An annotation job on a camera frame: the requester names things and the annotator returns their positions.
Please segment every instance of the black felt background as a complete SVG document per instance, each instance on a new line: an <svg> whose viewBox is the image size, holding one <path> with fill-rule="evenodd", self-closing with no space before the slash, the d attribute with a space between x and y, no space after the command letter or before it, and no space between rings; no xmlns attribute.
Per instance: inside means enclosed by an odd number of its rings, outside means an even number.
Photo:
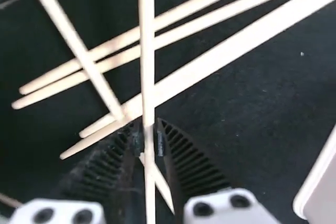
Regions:
<svg viewBox="0 0 336 224"><path fill-rule="evenodd" d="M59 1L88 48L138 23L138 0ZM160 14L186 0L155 1ZM286 1L271 1L158 50L156 79ZM292 212L292 200L336 121L335 17L334 2L156 110L210 148L227 176L283 223L304 223ZM85 152L58 158L79 140L80 130L108 112L89 82L25 109L11 108L21 85L71 58L37 0L0 11L0 191L23 202L47 195L83 157ZM140 91L138 60L105 77L120 102ZM0 204L0 213L10 211Z"/></svg>

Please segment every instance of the bamboo stick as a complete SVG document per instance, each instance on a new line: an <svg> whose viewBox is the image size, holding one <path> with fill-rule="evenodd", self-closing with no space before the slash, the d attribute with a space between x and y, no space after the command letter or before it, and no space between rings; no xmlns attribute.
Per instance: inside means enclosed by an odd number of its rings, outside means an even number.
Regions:
<svg viewBox="0 0 336 224"><path fill-rule="evenodd" d="M290 0L281 5L159 81L155 85L155 106L169 100L333 1L335 0ZM140 117L142 115L141 103L141 94L124 103L122 107L126 116L123 120L114 121L82 139L63 152L60 158L65 159L84 150L125 126L128 122Z"/></svg>
<svg viewBox="0 0 336 224"><path fill-rule="evenodd" d="M21 202L17 201L16 199L9 198L7 195L4 195L2 193L0 193L0 202L2 202L3 204L9 207L14 207L14 208L18 208L22 206Z"/></svg>
<svg viewBox="0 0 336 224"><path fill-rule="evenodd" d="M197 18L189 23L186 23L178 28L168 31L155 38L155 49L162 48L180 39L183 39L191 34L201 31L207 27L215 25L222 22L228 18L231 18L239 13L256 7L262 3L269 0L238 0L229 5L223 6L209 14L206 14L200 18ZM132 61L140 56L140 46L135 46L130 48L120 54L117 54L109 59L103 60L97 64L99 71L106 72L118 66L121 66L129 61ZM21 109L29 106L33 103L46 99L52 95L59 92L67 90L68 88L74 87L84 81L88 80L88 77L84 71L79 71L74 73L64 79L61 79L55 83L52 83L34 93L31 93L23 98L15 101L12 106L16 109ZM86 137L92 134L96 129L100 129L110 123L109 120L106 122L99 122L92 125L92 128L84 129L80 135Z"/></svg>
<svg viewBox="0 0 336 224"><path fill-rule="evenodd" d="M143 108L144 135L144 174L145 174L145 204L147 224L156 223L155 211L155 151L154 131L155 121L154 97L154 0L139 0L140 24L140 73Z"/></svg>
<svg viewBox="0 0 336 224"><path fill-rule="evenodd" d="M62 10L57 0L40 0L46 12L54 22L55 26L63 36L73 54L85 69L88 77L98 91L105 105L117 118L123 118L120 104L103 75L95 67L94 62L88 57L88 51L71 24L65 12Z"/></svg>
<svg viewBox="0 0 336 224"><path fill-rule="evenodd" d="M170 9L169 11L159 15L155 19L155 31L158 31L180 19L183 19L199 10L218 2L219 0L189 0L180 6ZM93 48L89 51L89 57L92 61L97 61L110 55L134 42L140 38L140 28L135 27L124 34L109 40L100 46ZM37 79L20 87L21 94L29 94L36 91L48 84L62 79L82 68L77 59L70 60L59 67L45 73Z"/></svg>

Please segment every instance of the wooden stick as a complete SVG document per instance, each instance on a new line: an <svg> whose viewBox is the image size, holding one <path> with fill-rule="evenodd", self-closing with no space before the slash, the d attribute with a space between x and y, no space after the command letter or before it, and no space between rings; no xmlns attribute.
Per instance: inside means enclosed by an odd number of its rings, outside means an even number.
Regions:
<svg viewBox="0 0 336 224"><path fill-rule="evenodd" d="M290 0L276 8L271 13L253 22L226 41L159 81L155 85L155 106L169 100L333 1ZM84 150L125 126L128 122L140 117L142 114L141 100L141 94L138 94L124 103L122 107L126 116L123 120L115 121L79 141L63 152L60 158L65 159Z"/></svg>
<svg viewBox="0 0 336 224"><path fill-rule="evenodd" d="M139 159L141 163L144 165L145 159L144 159L143 153L140 154ZM162 173L160 172L159 168L156 165L154 165L154 175L153 176L155 178L156 187L161 193L162 198L166 201L168 207L170 208L170 211L174 214L173 199L172 199L169 186L165 178L163 177Z"/></svg>
<svg viewBox="0 0 336 224"><path fill-rule="evenodd" d="M14 208L18 208L22 206L21 202L17 201L16 199L9 198L7 195L4 195L2 193L0 193L0 202L2 202L3 204L9 207L14 207Z"/></svg>
<svg viewBox="0 0 336 224"><path fill-rule="evenodd" d="M155 106L154 97L154 0L139 0L140 24L140 76L143 109L143 134L144 134L144 174L145 174L145 203L147 224L156 223L155 211L155 151L154 131Z"/></svg>
<svg viewBox="0 0 336 224"><path fill-rule="evenodd" d="M199 10L216 3L219 0L189 0L182 5L170 9L169 11L159 15L155 19L155 31L158 31L176 21L183 19ZM105 56L112 54L134 42L140 38L139 26L129 30L128 32L109 40L100 46L93 48L89 51L89 57L92 61L97 61ZM39 78L31 81L30 83L22 86L19 91L21 94L28 94L38 90L48 84L51 84L65 76L70 75L82 68L77 59L68 61L61 66L47 72Z"/></svg>
<svg viewBox="0 0 336 224"><path fill-rule="evenodd" d="M228 6L224 6L216 11L213 11L207 15L204 15L201 18L198 18L192 22L189 22L187 24L185 24L184 26L181 26L180 28L176 28L164 35L158 36L157 39L161 39L161 40L166 40L165 38L169 37L169 38L175 38L176 40L180 37L180 36L184 36L186 33L190 33L190 31L193 30L193 28L195 28L197 25L199 24L207 24L208 26L212 25L213 23L219 22L222 19L227 19L230 18L232 15L232 13L237 13L237 11L239 10L240 12L242 12L241 10L247 10L247 9L251 9L253 7L255 7L258 4L264 3L266 0L239 0L236 1ZM88 126L87 128L85 128L84 130L82 130L79 135L84 138L87 137L89 135L91 135L92 133L96 132L97 130L107 126L108 124L112 123L114 121L114 117L112 115L106 115L103 116L101 119L97 120L96 122L94 122L92 125Z"/></svg>
<svg viewBox="0 0 336 224"><path fill-rule="evenodd" d="M62 10L57 0L40 0L46 12L63 36L73 54L85 69L95 89L103 99L105 105L117 119L123 118L118 99L109 87L103 75L96 69L94 62L88 57L88 51L77 34L75 28Z"/></svg>
<svg viewBox="0 0 336 224"><path fill-rule="evenodd" d="M175 28L160 36L157 36L155 38L155 49L162 48L166 45L183 39L191 34L194 34L219 22L222 22L228 18L231 18L239 13L242 13L267 1L269 0L238 0L229 5L221 7L213 12L210 12L209 14L206 14L178 28ZM109 59L101 61L96 66L98 67L99 71L106 72L129 61L132 61L139 56L140 46L135 46ZM74 87L86 80L88 80L86 73L84 71L79 71L15 101L12 106L16 109L24 108L33 103L48 98L54 94L67 90L68 88ZM93 129L100 129L110 122L111 121L107 120L107 123L99 123L92 127ZM80 135L82 137L86 137L94 131L95 130L90 130L90 128L87 128L83 130Z"/></svg>

